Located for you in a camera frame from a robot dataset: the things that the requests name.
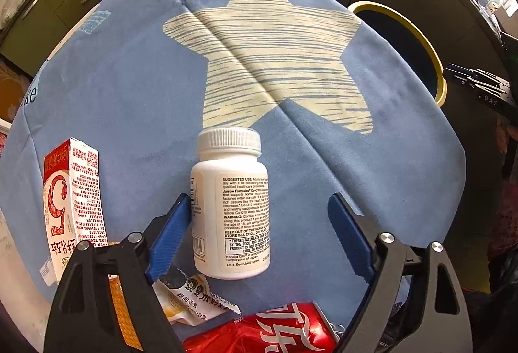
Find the blue star tablecloth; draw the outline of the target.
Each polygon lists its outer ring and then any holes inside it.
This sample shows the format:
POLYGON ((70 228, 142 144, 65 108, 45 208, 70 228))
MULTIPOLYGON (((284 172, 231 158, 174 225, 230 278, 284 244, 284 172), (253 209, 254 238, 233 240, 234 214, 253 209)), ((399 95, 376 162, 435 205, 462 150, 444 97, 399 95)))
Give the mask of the blue star tablecloth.
POLYGON ((110 241, 190 190, 198 133, 244 126, 270 178, 271 263, 213 280, 251 314, 315 301, 348 324, 366 290, 328 220, 341 193, 402 243, 443 240, 465 151, 434 98, 378 33, 335 0, 102 0, 41 66, 1 156, 14 281, 39 318, 44 157, 69 138, 97 149, 110 241))

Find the yellow rimmed trash bin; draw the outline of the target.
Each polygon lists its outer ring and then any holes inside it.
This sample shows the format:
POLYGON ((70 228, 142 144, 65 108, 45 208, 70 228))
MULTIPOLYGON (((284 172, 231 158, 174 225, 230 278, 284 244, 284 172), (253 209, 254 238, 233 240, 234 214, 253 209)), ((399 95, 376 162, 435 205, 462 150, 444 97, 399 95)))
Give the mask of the yellow rimmed trash bin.
POLYGON ((407 62, 434 98, 444 105, 447 84, 443 64, 433 45, 409 19, 384 4, 358 1, 349 10, 383 37, 407 62))

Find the crushed red cola can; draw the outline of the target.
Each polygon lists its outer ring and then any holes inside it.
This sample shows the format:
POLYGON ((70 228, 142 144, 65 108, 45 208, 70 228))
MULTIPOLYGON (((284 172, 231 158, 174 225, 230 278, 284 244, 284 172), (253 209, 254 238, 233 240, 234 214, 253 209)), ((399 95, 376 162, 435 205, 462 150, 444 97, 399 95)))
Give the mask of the crushed red cola can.
POLYGON ((332 352, 339 337, 314 302, 292 302, 187 338, 187 352, 332 352))

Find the white snack wrapper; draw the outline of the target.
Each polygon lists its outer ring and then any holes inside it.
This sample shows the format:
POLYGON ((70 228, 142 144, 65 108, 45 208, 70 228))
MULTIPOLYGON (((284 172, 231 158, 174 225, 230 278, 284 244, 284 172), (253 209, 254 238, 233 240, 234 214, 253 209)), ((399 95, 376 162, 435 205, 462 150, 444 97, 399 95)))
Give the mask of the white snack wrapper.
POLYGON ((170 324, 196 327, 226 312, 240 315, 239 306, 215 294, 203 274, 188 276, 171 266, 153 285, 154 292, 170 324))

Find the red white milk carton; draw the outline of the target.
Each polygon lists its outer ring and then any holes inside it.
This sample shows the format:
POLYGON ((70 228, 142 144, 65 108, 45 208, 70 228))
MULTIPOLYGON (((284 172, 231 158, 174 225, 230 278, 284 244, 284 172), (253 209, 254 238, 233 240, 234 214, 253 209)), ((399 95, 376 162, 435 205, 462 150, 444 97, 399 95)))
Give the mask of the red white milk carton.
POLYGON ((108 244, 100 193, 98 151, 69 138, 44 158, 43 212, 55 277, 80 241, 108 244))

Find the white pill bottle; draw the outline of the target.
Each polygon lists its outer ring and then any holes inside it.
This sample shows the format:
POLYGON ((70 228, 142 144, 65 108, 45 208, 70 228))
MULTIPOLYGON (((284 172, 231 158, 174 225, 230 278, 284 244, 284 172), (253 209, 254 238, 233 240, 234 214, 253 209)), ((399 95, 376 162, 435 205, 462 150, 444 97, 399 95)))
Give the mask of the white pill bottle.
POLYGON ((242 127, 204 129, 197 137, 197 155, 190 172, 196 268, 224 280, 264 272, 270 266, 270 200, 259 133, 242 127))

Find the orange knitted dishcloth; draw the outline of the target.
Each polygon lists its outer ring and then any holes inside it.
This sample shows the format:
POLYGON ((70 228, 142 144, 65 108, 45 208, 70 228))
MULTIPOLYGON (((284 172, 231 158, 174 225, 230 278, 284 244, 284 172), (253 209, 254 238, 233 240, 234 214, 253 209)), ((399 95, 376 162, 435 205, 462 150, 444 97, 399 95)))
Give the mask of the orange knitted dishcloth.
POLYGON ((142 351, 142 345, 138 339, 132 324, 132 319, 128 312, 119 276, 110 275, 109 285, 111 290, 111 299, 123 339, 128 346, 142 351))

